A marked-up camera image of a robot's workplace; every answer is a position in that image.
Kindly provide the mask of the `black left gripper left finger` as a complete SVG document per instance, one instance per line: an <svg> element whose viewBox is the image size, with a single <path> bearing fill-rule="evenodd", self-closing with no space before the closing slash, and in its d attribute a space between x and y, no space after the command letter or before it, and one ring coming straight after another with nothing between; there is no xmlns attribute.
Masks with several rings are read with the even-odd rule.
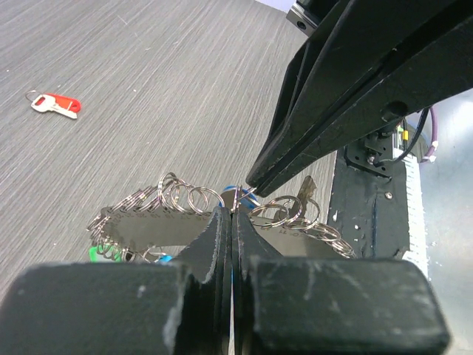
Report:
<svg viewBox="0 0 473 355"><path fill-rule="evenodd" d="M1 305L3 354L226 354L231 213L167 263L27 269Z"/></svg>

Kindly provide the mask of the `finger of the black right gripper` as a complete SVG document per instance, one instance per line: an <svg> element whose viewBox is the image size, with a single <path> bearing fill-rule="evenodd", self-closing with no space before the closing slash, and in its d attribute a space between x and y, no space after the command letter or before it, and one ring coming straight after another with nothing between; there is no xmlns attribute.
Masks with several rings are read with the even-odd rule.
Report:
<svg viewBox="0 0 473 355"><path fill-rule="evenodd" d="M287 163L328 133L346 105L368 93L424 44L421 28L452 1L338 1L287 68L265 143Z"/></svg>
<svg viewBox="0 0 473 355"><path fill-rule="evenodd" d="M368 93L346 105L328 133L287 163L268 163L265 144L246 178L267 196L304 168L346 144L472 88L472 16L443 14L421 28L424 44Z"/></svg>

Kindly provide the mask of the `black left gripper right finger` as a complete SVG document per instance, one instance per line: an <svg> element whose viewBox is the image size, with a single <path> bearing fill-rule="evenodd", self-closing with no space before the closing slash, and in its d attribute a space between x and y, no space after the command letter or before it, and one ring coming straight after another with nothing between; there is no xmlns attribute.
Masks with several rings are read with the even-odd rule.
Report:
<svg viewBox="0 0 473 355"><path fill-rule="evenodd" d="M443 354L451 335L405 260L282 256L232 217L236 354Z"/></svg>

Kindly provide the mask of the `steel key organizer blue handle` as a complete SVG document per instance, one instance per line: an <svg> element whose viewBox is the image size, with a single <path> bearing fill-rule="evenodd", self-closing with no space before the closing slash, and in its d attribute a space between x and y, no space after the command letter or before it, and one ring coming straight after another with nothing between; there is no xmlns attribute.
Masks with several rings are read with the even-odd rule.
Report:
<svg viewBox="0 0 473 355"><path fill-rule="evenodd" d="M250 212L230 211L246 214L262 239L284 256L355 258L340 232L317 217L306 218L308 206L319 207L312 198L315 189L307 177L297 196L275 197ZM205 229L213 208L225 207L220 194L165 173L157 184L103 207L86 228L90 248L120 254L124 263L167 262Z"/></svg>

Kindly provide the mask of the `blue key tag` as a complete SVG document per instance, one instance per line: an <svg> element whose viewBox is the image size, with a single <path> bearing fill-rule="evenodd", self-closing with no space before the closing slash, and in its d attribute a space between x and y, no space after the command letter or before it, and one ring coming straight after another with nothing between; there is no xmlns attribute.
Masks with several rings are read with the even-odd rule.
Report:
<svg viewBox="0 0 473 355"><path fill-rule="evenodd" d="M242 212L250 212L260 206L256 196L241 186L226 186L220 197L224 206L230 210L238 208Z"/></svg>

